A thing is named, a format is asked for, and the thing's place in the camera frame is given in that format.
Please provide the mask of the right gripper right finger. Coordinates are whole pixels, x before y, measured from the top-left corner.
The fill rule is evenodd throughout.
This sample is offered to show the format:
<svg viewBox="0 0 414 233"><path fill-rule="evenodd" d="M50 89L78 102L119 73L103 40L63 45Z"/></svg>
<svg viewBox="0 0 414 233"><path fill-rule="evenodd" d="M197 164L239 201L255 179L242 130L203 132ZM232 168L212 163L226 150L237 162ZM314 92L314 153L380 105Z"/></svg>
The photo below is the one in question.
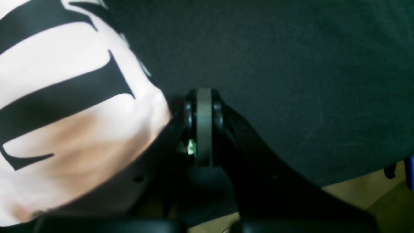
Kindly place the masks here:
<svg viewBox="0 0 414 233"><path fill-rule="evenodd" d="M371 214L333 197L287 165L249 122L211 91L212 155L234 188L232 233L377 233Z"/></svg>

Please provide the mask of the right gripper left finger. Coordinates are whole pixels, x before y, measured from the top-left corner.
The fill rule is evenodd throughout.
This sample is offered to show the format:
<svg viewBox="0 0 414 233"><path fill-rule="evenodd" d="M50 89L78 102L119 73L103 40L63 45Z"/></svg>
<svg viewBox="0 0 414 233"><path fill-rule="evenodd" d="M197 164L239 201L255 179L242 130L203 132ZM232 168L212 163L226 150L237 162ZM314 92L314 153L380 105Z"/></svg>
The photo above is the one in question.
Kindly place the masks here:
<svg viewBox="0 0 414 233"><path fill-rule="evenodd" d="M148 149L97 189L41 217L34 233L185 233L178 221L134 214L171 169L212 165L212 89L191 90Z"/></svg>

